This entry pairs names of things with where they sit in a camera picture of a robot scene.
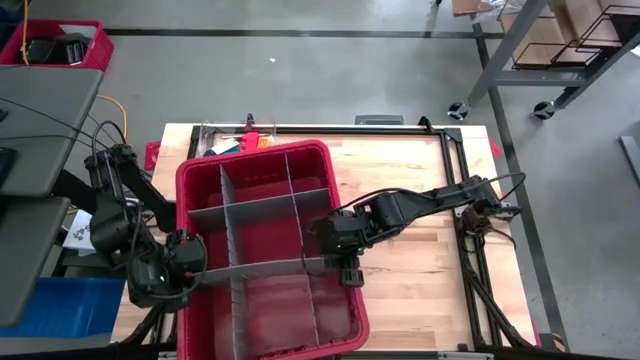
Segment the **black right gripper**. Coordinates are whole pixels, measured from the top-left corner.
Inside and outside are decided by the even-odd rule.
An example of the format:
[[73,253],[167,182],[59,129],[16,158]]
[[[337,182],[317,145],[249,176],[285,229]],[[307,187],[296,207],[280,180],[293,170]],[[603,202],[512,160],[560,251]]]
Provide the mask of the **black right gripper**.
[[340,270],[343,287],[360,288],[364,275],[359,254],[364,246],[368,215],[360,210],[339,210],[312,221],[312,233],[317,239],[325,263]]

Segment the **large red plastic bin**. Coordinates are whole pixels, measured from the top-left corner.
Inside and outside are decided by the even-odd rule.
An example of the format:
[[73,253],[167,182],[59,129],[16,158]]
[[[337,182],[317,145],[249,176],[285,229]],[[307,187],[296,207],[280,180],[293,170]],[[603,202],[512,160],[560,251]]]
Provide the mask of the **large red plastic bin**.
[[[221,167],[233,184],[233,203],[291,194],[285,154],[295,193],[328,188],[332,209],[339,205],[330,153],[318,140],[192,159],[177,169],[177,226],[203,237],[208,270],[229,266],[226,227],[202,229],[188,218],[188,212],[223,205]],[[322,257],[306,225],[329,211],[300,215],[306,258]],[[235,236],[240,265],[300,258],[295,217],[235,226]],[[310,279],[319,346],[314,346],[304,274],[243,280],[246,360],[312,360],[351,352],[366,343],[370,326],[362,292],[341,286],[335,270],[310,274]],[[216,286],[201,284],[194,291],[190,305],[178,315],[177,335],[178,360],[234,360],[229,280]]]

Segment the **white block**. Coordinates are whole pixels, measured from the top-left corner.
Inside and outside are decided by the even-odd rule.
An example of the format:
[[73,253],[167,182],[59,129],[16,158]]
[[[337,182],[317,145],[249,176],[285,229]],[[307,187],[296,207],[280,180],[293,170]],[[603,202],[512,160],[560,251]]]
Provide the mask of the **white block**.
[[226,153],[238,152],[240,150],[240,142],[235,139],[227,139],[217,143],[211,148],[214,155],[222,155]]

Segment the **clear plastic bag with items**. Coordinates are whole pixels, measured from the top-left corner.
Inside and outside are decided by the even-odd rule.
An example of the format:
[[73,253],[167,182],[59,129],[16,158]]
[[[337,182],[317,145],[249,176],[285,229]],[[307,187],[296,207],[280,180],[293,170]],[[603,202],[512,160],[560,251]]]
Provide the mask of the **clear plastic bag with items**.
[[211,148],[214,145],[227,139],[235,139],[241,143],[241,137],[248,132],[258,132],[260,137],[272,136],[275,144],[277,142],[277,128],[273,122],[247,120],[242,124],[203,123],[198,130],[195,157],[220,156],[212,153]]

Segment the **black floor stand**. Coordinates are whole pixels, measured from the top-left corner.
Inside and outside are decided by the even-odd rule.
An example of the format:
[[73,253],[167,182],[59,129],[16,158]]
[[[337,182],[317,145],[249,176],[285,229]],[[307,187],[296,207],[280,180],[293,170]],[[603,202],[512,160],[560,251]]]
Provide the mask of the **black floor stand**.
[[52,277],[71,278],[126,278],[125,271],[112,269],[102,262],[96,254],[79,256],[78,251],[55,245],[52,252]]

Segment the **white paper with logo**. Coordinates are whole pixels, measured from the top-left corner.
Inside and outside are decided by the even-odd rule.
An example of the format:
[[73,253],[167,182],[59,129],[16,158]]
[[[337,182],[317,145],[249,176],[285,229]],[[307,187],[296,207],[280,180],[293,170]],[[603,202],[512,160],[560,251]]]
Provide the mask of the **white paper with logo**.
[[71,223],[65,240],[62,244],[64,248],[79,250],[87,253],[94,253],[95,249],[91,243],[90,221],[92,215],[78,210]]

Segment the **black desk support bar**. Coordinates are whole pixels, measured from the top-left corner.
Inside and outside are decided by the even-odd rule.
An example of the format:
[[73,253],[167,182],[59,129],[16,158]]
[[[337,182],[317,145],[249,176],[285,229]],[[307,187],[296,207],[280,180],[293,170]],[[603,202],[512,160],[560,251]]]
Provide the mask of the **black desk support bar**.
[[64,197],[77,208],[94,215],[97,210],[97,197],[94,189],[67,170],[62,170],[51,190],[51,194]]

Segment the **blue plastic bin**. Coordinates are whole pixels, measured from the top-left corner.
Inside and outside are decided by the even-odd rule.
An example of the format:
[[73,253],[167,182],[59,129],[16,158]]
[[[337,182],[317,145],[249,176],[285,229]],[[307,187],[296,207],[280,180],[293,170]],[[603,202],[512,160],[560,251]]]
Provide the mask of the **blue plastic bin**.
[[0,327],[0,338],[84,338],[113,331],[125,281],[39,279],[22,319]]

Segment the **grey desk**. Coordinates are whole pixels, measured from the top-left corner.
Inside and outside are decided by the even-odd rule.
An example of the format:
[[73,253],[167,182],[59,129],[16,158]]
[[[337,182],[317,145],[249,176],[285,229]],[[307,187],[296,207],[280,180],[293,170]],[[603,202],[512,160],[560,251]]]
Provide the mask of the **grey desk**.
[[0,65],[0,147],[17,151],[0,189],[0,327],[23,317],[70,201],[52,187],[82,134],[100,70]]

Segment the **black device on desk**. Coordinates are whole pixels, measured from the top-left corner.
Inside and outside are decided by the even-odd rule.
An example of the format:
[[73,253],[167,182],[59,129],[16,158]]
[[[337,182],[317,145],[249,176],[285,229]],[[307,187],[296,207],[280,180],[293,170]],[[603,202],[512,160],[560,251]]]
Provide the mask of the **black device on desk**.
[[12,148],[0,147],[0,189],[8,178],[17,158],[17,151]]

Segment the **small red basket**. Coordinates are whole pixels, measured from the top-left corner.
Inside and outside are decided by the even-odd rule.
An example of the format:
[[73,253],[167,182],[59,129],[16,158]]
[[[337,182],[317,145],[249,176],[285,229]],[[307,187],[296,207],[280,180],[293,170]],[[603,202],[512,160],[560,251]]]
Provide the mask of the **small red basket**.
[[36,67],[86,68],[106,72],[115,47],[109,36],[106,34],[102,23],[95,20],[32,19],[27,22],[22,21],[16,26],[13,33],[9,36],[6,44],[0,50],[0,65],[20,66],[24,64],[20,59],[23,28],[26,28],[28,40],[36,38],[53,38],[65,34],[60,29],[60,24],[93,25],[97,27],[94,38],[90,39],[91,42],[83,62],[78,65],[30,64],[32,66],[35,65]]

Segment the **black device in basket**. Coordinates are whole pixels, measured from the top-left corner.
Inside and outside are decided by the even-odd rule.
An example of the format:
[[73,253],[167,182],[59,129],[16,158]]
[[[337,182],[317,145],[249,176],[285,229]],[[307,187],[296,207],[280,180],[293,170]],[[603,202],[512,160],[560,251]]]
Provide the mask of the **black device in basket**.
[[83,62],[90,42],[81,33],[36,38],[26,43],[23,58],[34,64],[78,65]]

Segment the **grey metal cart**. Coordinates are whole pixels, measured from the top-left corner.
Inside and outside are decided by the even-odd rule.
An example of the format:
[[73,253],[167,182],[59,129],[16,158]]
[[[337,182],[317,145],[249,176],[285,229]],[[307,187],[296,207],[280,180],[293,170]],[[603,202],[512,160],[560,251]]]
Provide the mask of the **grey metal cart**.
[[640,45],[640,0],[600,0],[604,11],[612,16],[622,46],[608,48],[585,67],[549,69],[515,69],[512,55],[526,31],[550,0],[498,0],[495,9],[503,38],[467,96],[473,107],[488,91],[499,86],[559,87],[561,95],[551,101],[563,109],[584,93],[623,55]]

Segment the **large cardboard box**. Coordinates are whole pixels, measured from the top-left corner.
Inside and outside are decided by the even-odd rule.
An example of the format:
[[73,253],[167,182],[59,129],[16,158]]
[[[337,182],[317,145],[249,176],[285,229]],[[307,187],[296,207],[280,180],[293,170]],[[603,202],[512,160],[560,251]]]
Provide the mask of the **large cardboard box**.
[[513,52],[515,69],[585,67],[622,46],[600,0],[550,0]]

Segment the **black aluminium frame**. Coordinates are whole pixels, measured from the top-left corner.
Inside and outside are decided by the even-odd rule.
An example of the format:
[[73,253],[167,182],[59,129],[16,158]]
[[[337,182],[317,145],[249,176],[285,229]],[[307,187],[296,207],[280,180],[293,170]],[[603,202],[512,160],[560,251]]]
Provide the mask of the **black aluminium frame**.
[[[259,124],[276,143],[318,139],[330,150],[342,201],[386,187],[430,190],[446,175],[439,140],[417,125]],[[522,337],[535,342],[508,223],[496,220],[485,259],[493,296]],[[453,350],[472,340],[451,215],[423,218],[367,251],[363,289],[370,317],[365,350]]]

